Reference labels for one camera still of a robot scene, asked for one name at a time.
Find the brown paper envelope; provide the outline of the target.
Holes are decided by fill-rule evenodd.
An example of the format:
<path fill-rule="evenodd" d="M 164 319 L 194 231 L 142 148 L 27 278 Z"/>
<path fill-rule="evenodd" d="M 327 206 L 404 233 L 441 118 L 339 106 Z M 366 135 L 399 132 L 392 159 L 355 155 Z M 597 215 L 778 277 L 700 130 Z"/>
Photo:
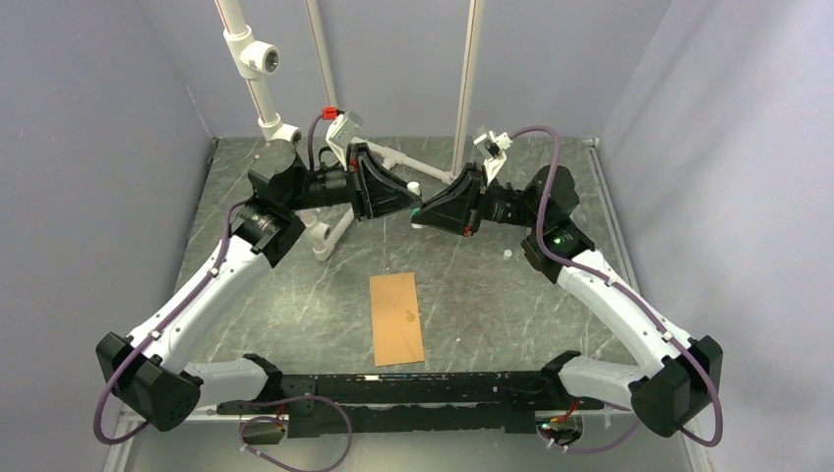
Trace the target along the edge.
<path fill-rule="evenodd" d="M 369 281 L 375 365 L 424 362 L 414 273 L 374 275 Z"/>

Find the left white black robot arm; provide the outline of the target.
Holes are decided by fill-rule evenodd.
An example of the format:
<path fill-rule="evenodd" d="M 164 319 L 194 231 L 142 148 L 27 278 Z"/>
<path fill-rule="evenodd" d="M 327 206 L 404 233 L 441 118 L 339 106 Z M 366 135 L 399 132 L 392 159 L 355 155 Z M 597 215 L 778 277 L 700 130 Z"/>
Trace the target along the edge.
<path fill-rule="evenodd" d="M 282 399 L 281 371 L 261 356 L 195 364 L 193 353 L 236 298 L 289 253 L 305 231 L 300 211 L 349 205 L 358 219 L 420 204 L 407 184 L 366 143 L 345 163 L 309 169 L 295 145 L 268 143 L 248 169 L 252 194 L 226 213 L 216 248 L 191 279 L 125 336 L 110 332 L 95 353 L 114 395 L 161 432 L 197 408 L 247 402 L 268 413 Z"/>

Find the green white glue stick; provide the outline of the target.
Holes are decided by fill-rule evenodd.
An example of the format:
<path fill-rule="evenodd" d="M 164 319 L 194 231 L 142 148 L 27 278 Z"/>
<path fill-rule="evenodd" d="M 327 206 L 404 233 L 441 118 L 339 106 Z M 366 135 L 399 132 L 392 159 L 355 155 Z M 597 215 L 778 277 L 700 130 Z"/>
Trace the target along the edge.
<path fill-rule="evenodd" d="M 411 227 L 413 229 L 422 229 L 423 225 L 419 223 L 415 223 L 413 221 L 413 217 L 419 212 L 422 205 L 422 191 L 420 187 L 420 183 L 417 181 L 411 181 L 407 183 L 407 190 L 412 194 L 412 206 L 409 211 L 409 221 Z"/>

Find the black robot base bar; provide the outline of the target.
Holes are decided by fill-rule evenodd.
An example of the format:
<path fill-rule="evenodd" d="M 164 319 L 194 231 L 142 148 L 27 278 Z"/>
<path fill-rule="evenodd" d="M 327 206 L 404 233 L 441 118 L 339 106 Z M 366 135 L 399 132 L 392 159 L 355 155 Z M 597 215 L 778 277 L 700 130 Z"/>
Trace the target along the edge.
<path fill-rule="evenodd" d="M 343 433 L 500 430 L 532 434 L 552 417 L 603 404 L 570 396 L 551 366 L 539 371 L 284 374 L 268 366 L 265 392 L 218 404 L 223 416 L 278 414 L 292 439 Z"/>

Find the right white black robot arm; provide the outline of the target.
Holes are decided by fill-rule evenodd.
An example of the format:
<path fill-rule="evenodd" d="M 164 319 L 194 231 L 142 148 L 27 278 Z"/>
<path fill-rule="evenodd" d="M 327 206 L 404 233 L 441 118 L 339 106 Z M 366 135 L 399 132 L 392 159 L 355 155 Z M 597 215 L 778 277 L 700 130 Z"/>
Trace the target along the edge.
<path fill-rule="evenodd" d="M 422 202 L 411 220 L 462 237 L 483 222 L 525 227 L 521 243 L 530 265 L 580 301 L 615 335 L 633 365 L 592 359 L 567 351 L 548 364 L 542 394 L 565 408 L 594 399 L 632 411 L 654 434 L 684 433 L 686 424 L 713 407 L 720 440 L 723 412 L 718 398 L 723 350 L 710 336 L 691 337 L 661 316 L 607 262 L 571 218 L 579 204 L 570 171 L 547 165 L 522 190 L 487 183 L 483 169 L 467 164 L 449 187 Z"/>

